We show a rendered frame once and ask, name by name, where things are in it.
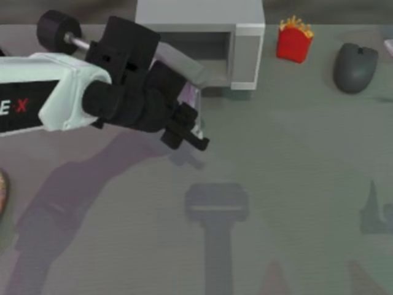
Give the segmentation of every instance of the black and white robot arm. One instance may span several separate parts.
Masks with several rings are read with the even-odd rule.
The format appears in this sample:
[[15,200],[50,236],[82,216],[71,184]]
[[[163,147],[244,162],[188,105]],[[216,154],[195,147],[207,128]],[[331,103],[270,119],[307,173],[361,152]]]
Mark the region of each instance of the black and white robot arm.
[[[173,149],[183,140],[207,148],[193,132],[198,111],[178,100],[186,82],[203,87],[206,71],[158,33],[110,17],[101,40],[87,42],[75,18],[50,10],[37,37],[50,53],[0,57],[0,135],[111,124],[164,130]],[[78,49],[85,60],[71,56]]]

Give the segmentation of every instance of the metal rod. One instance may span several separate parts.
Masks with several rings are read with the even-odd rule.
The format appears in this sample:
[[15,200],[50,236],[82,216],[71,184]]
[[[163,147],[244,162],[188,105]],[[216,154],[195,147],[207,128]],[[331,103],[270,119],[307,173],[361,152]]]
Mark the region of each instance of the metal rod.
[[72,33],[66,33],[64,36],[64,41],[68,44],[74,44],[79,49],[88,51],[90,48],[90,43],[81,38],[75,37]]

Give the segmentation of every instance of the black computer mouse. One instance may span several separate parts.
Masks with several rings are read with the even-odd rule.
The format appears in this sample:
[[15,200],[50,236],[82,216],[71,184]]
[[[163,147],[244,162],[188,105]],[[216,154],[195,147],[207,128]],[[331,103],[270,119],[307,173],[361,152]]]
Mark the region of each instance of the black computer mouse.
[[333,80],[345,93],[363,91],[373,79],[378,63],[378,51],[345,43],[337,54]]

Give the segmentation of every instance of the french fries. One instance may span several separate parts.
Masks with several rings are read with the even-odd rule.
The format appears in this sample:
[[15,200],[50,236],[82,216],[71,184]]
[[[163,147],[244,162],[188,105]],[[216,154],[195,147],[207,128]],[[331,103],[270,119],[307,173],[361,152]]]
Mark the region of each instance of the french fries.
[[314,32],[311,30],[311,25],[305,25],[300,18],[296,18],[293,16],[292,18],[288,18],[284,23],[284,20],[281,20],[279,29],[283,31],[285,29],[295,28],[301,31],[307,38],[314,37]]

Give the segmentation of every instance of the red french fry box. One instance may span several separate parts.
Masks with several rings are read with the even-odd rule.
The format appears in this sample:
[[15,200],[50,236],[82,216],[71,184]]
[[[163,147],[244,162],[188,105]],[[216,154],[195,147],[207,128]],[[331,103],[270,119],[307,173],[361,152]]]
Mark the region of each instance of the red french fry box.
[[279,29],[276,56],[296,63],[303,63],[312,41],[312,37],[307,37],[297,28]]

